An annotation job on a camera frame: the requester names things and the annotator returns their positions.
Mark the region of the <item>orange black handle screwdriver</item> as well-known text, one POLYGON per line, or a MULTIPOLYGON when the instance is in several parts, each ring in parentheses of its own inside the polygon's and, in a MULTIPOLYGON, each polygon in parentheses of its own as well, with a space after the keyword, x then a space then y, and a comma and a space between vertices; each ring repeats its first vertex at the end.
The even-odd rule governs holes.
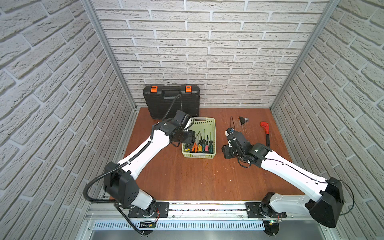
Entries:
POLYGON ((191 149, 191 152, 192 153, 196 153, 198 151, 198 142, 199 142, 199 136, 200 136, 200 133, 201 132, 198 132, 198 134, 196 135, 196 138, 195 138, 195 142, 194 142, 194 145, 191 149))

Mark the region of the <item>green handle screwdriver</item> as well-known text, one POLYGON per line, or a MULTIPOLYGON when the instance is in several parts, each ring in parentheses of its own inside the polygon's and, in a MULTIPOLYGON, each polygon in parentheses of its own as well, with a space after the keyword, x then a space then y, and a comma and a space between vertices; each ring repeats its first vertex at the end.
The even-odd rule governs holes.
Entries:
POLYGON ((209 140, 209 153, 214 153, 214 146, 213 146, 213 140, 212 140, 212 133, 210 133, 210 140, 209 140))
POLYGON ((202 135, 202 150, 201 150, 202 153, 206 152, 206 150, 205 150, 205 148, 206 148, 205 133, 206 133, 206 130, 204 130, 203 135, 202 135))

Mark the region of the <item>yellow handle screwdriver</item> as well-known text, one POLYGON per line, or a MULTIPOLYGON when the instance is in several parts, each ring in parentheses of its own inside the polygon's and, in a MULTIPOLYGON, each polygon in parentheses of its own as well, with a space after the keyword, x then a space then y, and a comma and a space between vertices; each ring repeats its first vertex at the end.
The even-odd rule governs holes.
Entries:
POLYGON ((198 144, 198 153, 202 152, 203 146, 202 146, 202 136, 200 137, 199 144, 198 144))

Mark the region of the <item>pink handle screwdriver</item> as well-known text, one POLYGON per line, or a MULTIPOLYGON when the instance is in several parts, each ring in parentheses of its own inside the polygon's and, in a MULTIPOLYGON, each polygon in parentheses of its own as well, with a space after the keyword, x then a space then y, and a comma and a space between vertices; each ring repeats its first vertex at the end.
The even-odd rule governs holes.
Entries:
POLYGON ((207 136, 207 140, 206 140, 205 153, 209 153, 209 136, 207 136))

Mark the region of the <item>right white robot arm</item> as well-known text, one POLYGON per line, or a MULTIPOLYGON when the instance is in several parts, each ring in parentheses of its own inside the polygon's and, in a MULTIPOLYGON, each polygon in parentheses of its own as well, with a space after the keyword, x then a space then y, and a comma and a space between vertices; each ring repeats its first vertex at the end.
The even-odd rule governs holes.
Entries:
POLYGON ((222 147, 225 159, 236 158, 240 166, 255 165, 269 171, 302 192, 302 195, 281 195, 269 192, 259 204, 260 215, 275 218, 282 213, 310 216, 319 224, 335 228, 344 206, 342 182, 314 175, 281 157, 271 148, 252 145, 233 128, 225 131, 228 145, 222 147))

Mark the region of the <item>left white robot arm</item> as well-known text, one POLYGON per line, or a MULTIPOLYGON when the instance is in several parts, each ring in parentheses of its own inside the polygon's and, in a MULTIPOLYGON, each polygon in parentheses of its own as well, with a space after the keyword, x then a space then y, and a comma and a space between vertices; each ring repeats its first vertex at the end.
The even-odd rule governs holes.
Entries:
POLYGON ((138 207, 150 216, 155 211, 154 197, 141 190, 136 179, 155 155, 169 144, 191 144, 195 118, 178 110, 173 118, 154 124, 150 136, 130 155, 105 167, 104 190, 123 208, 138 207))

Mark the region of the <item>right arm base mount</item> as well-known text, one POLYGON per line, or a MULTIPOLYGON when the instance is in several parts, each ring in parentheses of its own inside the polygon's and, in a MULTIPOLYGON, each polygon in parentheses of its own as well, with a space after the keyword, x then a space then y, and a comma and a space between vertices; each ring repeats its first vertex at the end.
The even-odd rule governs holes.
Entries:
POLYGON ((285 212, 277 213, 268 204, 261 202, 246 202, 245 203, 247 215, 250 219, 255 218, 272 218, 272 219, 283 219, 287 217, 285 212))

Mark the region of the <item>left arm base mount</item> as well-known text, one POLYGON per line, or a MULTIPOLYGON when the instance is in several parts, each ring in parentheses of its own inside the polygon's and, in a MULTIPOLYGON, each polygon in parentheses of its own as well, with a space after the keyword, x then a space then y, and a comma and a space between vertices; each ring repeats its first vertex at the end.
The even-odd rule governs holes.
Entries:
POLYGON ((156 202, 154 211, 151 214, 148 214, 145 210, 140 209, 139 207, 132 207, 129 211, 129 218, 167 218, 170 209, 169 202, 156 202))

